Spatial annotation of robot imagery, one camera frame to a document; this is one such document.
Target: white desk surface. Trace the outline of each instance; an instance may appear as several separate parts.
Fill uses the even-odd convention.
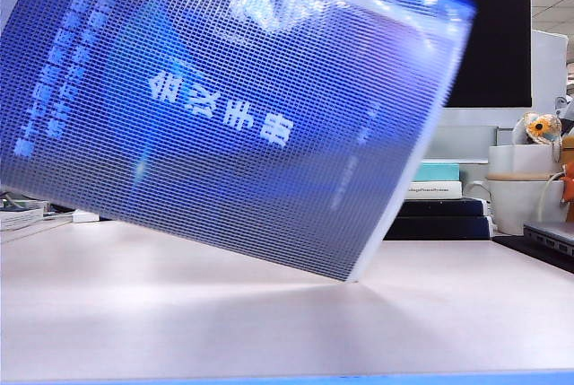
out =
[[[388,241],[359,284],[125,223],[2,244],[5,381],[574,368],[574,276]]]

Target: book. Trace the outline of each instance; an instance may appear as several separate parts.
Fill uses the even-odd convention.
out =
[[[423,162],[413,181],[459,180],[460,168],[455,162]]]
[[[41,208],[22,209],[18,211],[4,211],[0,209],[0,230],[19,230],[35,222],[41,221],[44,210]]]
[[[397,217],[385,240],[489,240],[489,216]]]
[[[488,204],[483,199],[407,199],[398,212],[409,216],[487,216]]]
[[[413,181],[404,199],[460,199],[463,186],[458,180]]]

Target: white mug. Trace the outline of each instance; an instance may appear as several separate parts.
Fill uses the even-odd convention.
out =
[[[561,202],[563,182],[550,182],[539,205],[546,181],[489,180],[473,181],[468,188],[480,186],[491,194],[494,222],[499,232],[523,235],[525,222],[537,222],[537,208],[541,207],[541,222],[565,222],[568,204]]]

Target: book stack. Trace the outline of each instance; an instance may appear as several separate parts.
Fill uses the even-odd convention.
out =
[[[492,220],[482,199],[464,198],[459,167],[424,162],[386,240],[488,240]]]

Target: white book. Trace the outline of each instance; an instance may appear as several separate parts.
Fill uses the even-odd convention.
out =
[[[463,185],[458,180],[413,181],[404,199],[460,199]]]
[[[21,212],[4,212],[0,210],[0,230],[18,230],[41,221],[43,216],[44,210],[41,208],[23,210]]]

